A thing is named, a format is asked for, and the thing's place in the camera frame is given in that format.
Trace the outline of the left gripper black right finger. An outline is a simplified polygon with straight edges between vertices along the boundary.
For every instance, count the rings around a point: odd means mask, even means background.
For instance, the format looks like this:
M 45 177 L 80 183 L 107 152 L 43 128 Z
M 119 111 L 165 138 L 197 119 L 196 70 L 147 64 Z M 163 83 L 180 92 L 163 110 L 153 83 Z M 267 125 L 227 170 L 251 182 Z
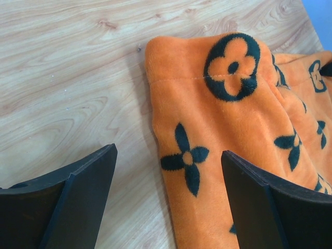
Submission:
M 331 248 L 331 196 L 221 156 L 240 248 Z

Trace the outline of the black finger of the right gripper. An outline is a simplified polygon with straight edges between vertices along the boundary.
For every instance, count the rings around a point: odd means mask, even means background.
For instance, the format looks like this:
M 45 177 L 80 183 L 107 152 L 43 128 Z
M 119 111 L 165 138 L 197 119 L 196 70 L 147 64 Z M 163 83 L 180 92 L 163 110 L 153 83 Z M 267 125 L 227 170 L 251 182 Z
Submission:
M 325 64 L 319 72 L 322 76 L 332 77 L 332 62 Z

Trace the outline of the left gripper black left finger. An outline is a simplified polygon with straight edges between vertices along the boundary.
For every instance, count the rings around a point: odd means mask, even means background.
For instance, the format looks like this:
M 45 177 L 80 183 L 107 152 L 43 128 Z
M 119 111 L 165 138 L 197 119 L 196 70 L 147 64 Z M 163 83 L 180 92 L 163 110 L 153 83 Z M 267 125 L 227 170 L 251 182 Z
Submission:
M 94 248 L 117 148 L 1 190 L 1 248 Z

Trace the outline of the orange flower-pattern pillowcase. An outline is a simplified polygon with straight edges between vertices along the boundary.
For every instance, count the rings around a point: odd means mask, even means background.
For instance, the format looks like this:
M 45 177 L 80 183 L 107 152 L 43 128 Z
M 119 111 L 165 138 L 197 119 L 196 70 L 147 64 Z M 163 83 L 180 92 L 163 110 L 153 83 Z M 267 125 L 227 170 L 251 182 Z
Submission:
M 178 248 L 238 248 L 221 166 L 230 150 L 331 194 L 331 52 L 274 54 L 244 33 L 152 39 L 145 67 Z

